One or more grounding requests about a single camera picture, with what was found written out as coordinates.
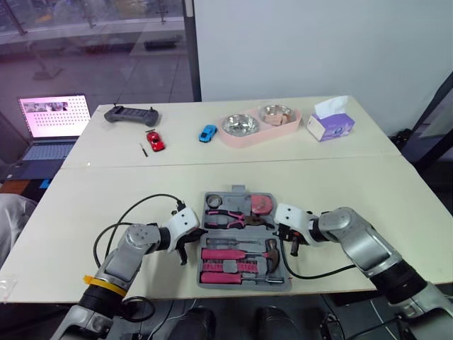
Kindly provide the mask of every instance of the laptop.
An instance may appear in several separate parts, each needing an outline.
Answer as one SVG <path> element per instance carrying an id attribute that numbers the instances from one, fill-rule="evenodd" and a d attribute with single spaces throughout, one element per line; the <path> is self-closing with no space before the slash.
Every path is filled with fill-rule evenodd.
<path id="1" fill-rule="evenodd" d="M 6 179 L 51 179 L 90 120 L 85 95 L 19 97 L 18 102 L 32 142 Z"/>

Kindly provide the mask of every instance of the small screwdriver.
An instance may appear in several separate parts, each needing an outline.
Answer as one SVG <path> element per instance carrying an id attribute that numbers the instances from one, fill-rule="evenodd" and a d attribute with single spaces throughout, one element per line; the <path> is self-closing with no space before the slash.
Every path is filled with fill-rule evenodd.
<path id="1" fill-rule="evenodd" d="M 147 152 L 145 151 L 145 149 L 144 149 L 142 143 L 139 143 L 139 144 L 140 144 L 140 147 L 142 148 L 142 151 L 143 151 L 143 153 L 144 153 L 144 156 L 145 156 L 145 157 L 148 157 L 148 154 L 147 154 Z"/>
<path id="2" fill-rule="evenodd" d="M 240 273 L 211 273 L 209 271 L 201 273 L 201 283 L 220 283 L 220 284 L 242 284 L 242 280 L 264 281 L 267 283 L 283 283 L 283 278 L 244 278 Z"/>

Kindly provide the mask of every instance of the glass window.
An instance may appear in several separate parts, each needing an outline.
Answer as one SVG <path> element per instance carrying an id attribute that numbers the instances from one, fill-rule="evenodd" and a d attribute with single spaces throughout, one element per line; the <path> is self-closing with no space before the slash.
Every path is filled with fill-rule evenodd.
<path id="1" fill-rule="evenodd" d="M 0 6 L 0 112 L 25 138 L 18 96 L 83 93 L 91 113 L 193 101 L 181 1 L 6 1 L 27 32 Z"/>

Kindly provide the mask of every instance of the robotic arm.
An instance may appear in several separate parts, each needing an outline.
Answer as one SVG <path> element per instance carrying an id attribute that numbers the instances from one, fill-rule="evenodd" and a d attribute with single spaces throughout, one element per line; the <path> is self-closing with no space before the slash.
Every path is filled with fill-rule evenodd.
<path id="1" fill-rule="evenodd" d="M 321 242 L 341 245 L 349 259 L 409 323 L 415 339 L 450 339 L 453 304 L 351 208 L 338 208 L 317 217 L 291 205 L 279 204 L 275 222 L 280 237 L 292 241 L 291 255 L 300 244 Z"/>
<path id="2" fill-rule="evenodd" d="M 168 253 L 177 250 L 181 265 L 185 264 L 184 244 L 200 238 L 203 231 L 198 229 L 199 224 L 194 211 L 183 208 L 161 228 L 157 224 L 130 225 L 118 248 L 108 255 L 96 275 L 84 278 L 89 286 L 79 303 L 68 311 L 51 340 L 105 338 L 143 256 L 159 250 L 166 249 Z"/>

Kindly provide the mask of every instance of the gray plastic case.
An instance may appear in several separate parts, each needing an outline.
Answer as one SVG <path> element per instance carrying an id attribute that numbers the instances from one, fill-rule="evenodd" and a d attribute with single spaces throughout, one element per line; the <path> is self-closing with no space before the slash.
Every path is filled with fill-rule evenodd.
<path id="1" fill-rule="evenodd" d="M 222 204 L 217 209 L 229 210 L 229 211 L 241 211 L 244 215 L 250 216 L 251 213 L 251 196 L 252 195 L 264 195 L 268 196 L 273 203 L 272 211 L 269 215 L 260 215 L 267 223 L 273 224 L 273 216 L 277 203 L 274 197 L 270 193 L 247 193 L 245 186 L 233 186 L 232 192 L 209 192 L 205 194 L 205 204 L 202 215 L 202 227 L 205 227 L 206 222 L 218 222 L 221 224 L 232 222 L 234 219 L 232 217 L 221 216 L 221 215 L 207 215 L 206 210 L 211 209 L 207 205 L 207 197 L 211 195 L 218 195 L 222 199 Z M 282 261 L 282 254 L 280 250 L 280 242 L 278 237 L 273 233 L 277 229 L 267 229 L 265 225 L 246 225 L 243 229 L 206 229 L 208 232 L 203 234 L 200 238 L 200 245 L 198 248 L 198 270 L 197 270 L 197 282 L 200 287 L 203 288 L 220 288 L 220 289 L 247 289 L 247 290 L 266 290 L 274 292 L 284 292 L 288 291 L 291 288 L 291 283 L 289 280 L 289 274 L 285 268 L 285 265 Z M 258 244 L 237 244 L 237 245 L 217 245 L 211 244 L 207 245 L 207 239 L 226 239 L 226 240 L 236 240 L 236 241 L 254 241 Z M 268 269 L 268 260 L 262 256 L 251 256 L 246 259 L 249 261 L 255 261 L 258 267 L 258 273 L 247 273 L 243 272 L 241 284 L 221 284 L 221 283 L 201 283 L 201 273 L 203 272 L 203 260 L 201 258 L 201 253 L 203 249 L 240 249 L 249 252 L 261 253 L 267 251 L 265 241 L 268 239 L 274 239 L 277 243 L 277 250 L 279 251 L 280 261 L 275 269 L 274 273 L 268 274 L 269 278 L 281 278 L 283 283 L 268 283 L 265 281 L 253 281 L 246 280 L 247 278 L 264 278 L 266 276 L 266 271 Z M 225 273 L 235 273 L 237 270 L 237 265 L 235 260 L 223 260 L 222 264 L 223 271 Z"/>

